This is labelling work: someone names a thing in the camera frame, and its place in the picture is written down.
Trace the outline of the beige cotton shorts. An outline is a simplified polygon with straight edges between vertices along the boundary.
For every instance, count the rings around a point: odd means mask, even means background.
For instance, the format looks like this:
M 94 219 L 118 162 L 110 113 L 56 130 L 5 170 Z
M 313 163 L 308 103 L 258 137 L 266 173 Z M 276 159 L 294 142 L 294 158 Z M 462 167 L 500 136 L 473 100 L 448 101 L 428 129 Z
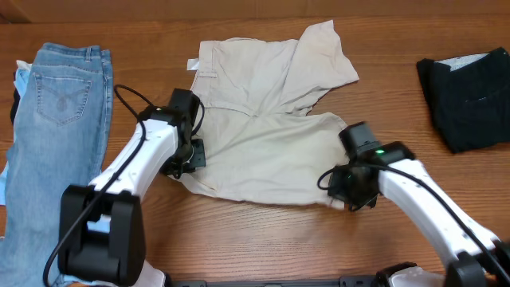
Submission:
M 358 79 L 333 21 L 299 39 L 203 41 L 191 89 L 205 107 L 198 136 L 206 165 L 181 183 L 213 198 L 343 209 L 317 182 L 347 162 L 339 139 L 346 124 L 312 108 Z

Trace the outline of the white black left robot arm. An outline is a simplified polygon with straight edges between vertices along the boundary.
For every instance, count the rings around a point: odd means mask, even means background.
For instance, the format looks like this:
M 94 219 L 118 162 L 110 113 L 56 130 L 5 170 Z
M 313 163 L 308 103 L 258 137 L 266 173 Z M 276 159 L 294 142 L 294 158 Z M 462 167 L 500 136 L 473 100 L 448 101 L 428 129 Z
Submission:
M 163 286 L 146 260 L 141 203 L 157 174 L 180 179 L 206 165 L 195 138 L 202 103 L 148 106 L 114 162 L 87 186 L 61 197 L 59 242 L 47 263 L 61 273 L 113 286 Z

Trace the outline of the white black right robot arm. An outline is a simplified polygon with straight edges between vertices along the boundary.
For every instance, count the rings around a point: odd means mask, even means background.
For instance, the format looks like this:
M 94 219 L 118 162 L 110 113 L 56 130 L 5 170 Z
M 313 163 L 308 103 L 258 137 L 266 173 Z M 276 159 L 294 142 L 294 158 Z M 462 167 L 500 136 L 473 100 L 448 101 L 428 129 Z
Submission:
M 350 212 L 374 207 L 380 195 L 389 199 L 422 232 L 446 270 L 442 277 L 402 263 L 379 271 L 373 286 L 509 284 L 509 245 L 470 218 L 403 143 L 344 140 L 343 145 L 349 161 L 327 171 L 328 195 Z

